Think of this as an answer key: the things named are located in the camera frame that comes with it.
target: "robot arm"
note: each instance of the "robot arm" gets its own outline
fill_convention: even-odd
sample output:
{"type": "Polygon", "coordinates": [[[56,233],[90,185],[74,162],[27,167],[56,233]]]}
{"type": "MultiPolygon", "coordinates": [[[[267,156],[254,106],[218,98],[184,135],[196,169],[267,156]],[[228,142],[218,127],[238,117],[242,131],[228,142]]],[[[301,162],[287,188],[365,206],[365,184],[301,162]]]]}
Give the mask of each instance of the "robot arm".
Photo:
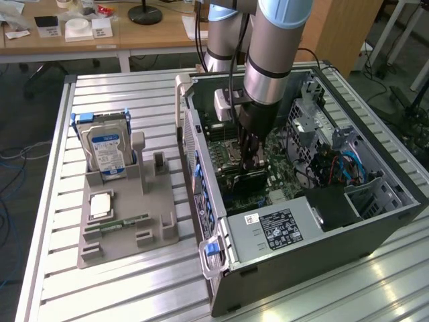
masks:
{"type": "Polygon", "coordinates": [[[242,20],[241,14],[234,8],[245,6],[247,11],[252,12],[255,6],[242,91],[245,98],[240,100],[238,125],[244,170],[255,166],[253,160],[261,155],[265,139],[272,130],[305,23],[310,17],[312,2],[313,0],[258,0],[257,3],[247,0],[212,1],[228,6],[210,7],[208,52],[205,60],[206,63],[209,62],[207,66],[210,65],[212,71],[229,69],[238,42],[235,30],[240,29],[242,20]]]}

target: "small white box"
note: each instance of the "small white box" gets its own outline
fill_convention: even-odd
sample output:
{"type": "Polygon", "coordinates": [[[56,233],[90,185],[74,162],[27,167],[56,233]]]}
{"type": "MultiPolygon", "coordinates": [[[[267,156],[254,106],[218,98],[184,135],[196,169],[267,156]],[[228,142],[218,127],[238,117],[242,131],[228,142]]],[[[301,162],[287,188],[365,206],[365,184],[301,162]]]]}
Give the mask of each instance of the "small white box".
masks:
{"type": "Polygon", "coordinates": [[[34,17],[34,20],[36,21],[39,36],[41,38],[61,36],[61,27],[58,17],[34,17]]]}
{"type": "Polygon", "coordinates": [[[113,37],[109,18],[93,19],[94,38],[113,37]]]}

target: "power supply label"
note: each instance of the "power supply label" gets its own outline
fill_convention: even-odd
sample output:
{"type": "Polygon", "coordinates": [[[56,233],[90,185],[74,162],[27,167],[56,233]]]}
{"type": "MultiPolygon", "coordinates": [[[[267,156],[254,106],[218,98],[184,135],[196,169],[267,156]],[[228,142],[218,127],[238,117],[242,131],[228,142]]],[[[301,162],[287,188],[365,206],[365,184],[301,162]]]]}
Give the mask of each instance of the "power supply label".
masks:
{"type": "Polygon", "coordinates": [[[302,235],[289,209],[259,217],[269,248],[278,250],[302,241],[302,235]]]}

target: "metal table surface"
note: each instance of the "metal table surface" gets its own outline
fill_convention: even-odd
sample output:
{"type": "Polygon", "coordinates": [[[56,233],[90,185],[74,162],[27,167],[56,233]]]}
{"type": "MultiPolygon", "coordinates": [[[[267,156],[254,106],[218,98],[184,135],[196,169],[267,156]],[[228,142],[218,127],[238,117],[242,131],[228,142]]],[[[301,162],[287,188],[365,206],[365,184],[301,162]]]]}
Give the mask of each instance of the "metal table surface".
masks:
{"type": "MultiPolygon", "coordinates": [[[[309,66],[309,63],[298,64],[309,66]]],[[[16,321],[392,321],[429,317],[429,216],[393,234],[369,257],[213,319],[198,260],[174,127],[174,78],[186,70],[79,76],[64,85],[54,143],[16,321]],[[79,270],[78,232],[86,168],[70,113],[131,112],[146,136],[144,157],[166,153],[180,242],[79,270]]],[[[428,173],[336,72],[333,85],[429,195],[428,173]]],[[[326,110],[347,118],[332,99],[326,110]]]]}

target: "red object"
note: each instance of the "red object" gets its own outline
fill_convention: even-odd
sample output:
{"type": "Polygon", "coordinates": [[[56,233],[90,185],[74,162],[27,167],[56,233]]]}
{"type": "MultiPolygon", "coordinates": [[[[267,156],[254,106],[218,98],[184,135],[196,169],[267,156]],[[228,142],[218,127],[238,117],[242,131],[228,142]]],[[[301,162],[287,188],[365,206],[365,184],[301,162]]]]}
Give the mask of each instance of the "red object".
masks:
{"type": "Polygon", "coordinates": [[[97,5],[97,11],[106,17],[110,17],[115,10],[109,7],[103,7],[102,5],[97,5]]]}
{"type": "Polygon", "coordinates": [[[335,158],[334,158],[334,160],[332,160],[332,166],[330,166],[330,174],[329,174],[329,183],[328,184],[330,184],[330,182],[331,182],[331,180],[332,180],[332,172],[333,172],[333,170],[334,170],[334,164],[335,164],[335,161],[336,161],[336,159],[337,159],[338,157],[336,156],[335,158]]]}

